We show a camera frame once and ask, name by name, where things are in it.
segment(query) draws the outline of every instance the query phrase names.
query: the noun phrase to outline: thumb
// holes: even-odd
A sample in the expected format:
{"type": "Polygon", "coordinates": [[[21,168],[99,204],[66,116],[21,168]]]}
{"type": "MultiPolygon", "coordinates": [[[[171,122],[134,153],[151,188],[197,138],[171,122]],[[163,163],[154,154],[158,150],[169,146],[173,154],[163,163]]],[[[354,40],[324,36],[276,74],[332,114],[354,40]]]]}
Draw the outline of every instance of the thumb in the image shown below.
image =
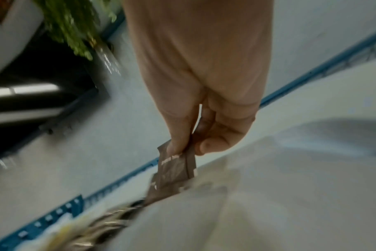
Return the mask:
{"type": "Polygon", "coordinates": [[[182,153],[187,147],[192,130],[198,119],[199,108],[195,108],[185,117],[162,114],[171,136],[171,142],[167,146],[167,153],[169,155],[182,153]]]}

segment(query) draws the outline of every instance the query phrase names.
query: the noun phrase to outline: gray surface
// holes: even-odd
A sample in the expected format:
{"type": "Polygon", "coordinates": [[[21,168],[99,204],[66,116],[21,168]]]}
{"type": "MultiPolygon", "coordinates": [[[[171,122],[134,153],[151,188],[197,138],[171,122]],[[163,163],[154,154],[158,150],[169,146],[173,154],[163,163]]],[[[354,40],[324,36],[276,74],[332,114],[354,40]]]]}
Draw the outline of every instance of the gray surface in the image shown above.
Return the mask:
{"type": "MultiPolygon", "coordinates": [[[[267,92],[376,31],[376,0],[275,4],[267,92]]],[[[0,167],[0,236],[77,194],[88,195],[157,156],[168,139],[138,72],[125,25],[112,38],[121,76],[103,75],[110,99],[82,111],[73,131],[44,135],[0,167]]],[[[106,72],[104,65],[99,68],[106,72]]]]}

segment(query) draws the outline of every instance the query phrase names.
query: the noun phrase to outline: skin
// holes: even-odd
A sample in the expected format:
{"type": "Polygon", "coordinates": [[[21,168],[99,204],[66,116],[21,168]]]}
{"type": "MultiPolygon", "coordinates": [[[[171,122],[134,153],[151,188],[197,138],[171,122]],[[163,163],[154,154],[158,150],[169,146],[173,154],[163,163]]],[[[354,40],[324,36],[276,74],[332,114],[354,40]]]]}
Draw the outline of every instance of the skin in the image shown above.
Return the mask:
{"type": "Polygon", "coordinates": [[[191,138],[197,155],[237,144],[267,81],[273,1],[123,0],[123,7],[144,82],[170,131],[168,153],[191,138]]]}

